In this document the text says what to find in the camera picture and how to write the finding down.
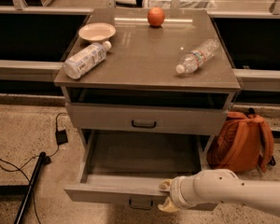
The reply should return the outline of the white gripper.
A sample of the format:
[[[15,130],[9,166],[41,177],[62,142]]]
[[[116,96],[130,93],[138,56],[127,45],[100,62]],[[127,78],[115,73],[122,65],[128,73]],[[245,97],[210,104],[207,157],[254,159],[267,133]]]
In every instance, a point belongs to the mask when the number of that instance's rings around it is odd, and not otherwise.
[[[179,209],[190,209],[191,205],[186,202],[186,199],[183,197],[181,184],[185,179],[184,176],[178,176],[172,179],[162,180],[159,184],[160,191],[170,191],[170,198],[167,198],[163,204],[159,204],[158,208],[162,212],[174,213]]]

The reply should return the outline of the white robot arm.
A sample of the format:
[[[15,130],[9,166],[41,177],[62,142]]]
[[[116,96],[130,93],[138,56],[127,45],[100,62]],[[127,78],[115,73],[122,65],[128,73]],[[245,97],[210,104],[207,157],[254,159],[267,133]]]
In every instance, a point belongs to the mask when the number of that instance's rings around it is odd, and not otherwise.
[[[167,197],[158,208],[167,213],[199,204],[237,203],[280,217],[280,181],[243,180],[231,170],[203,170],[165,179],[159,189]]]

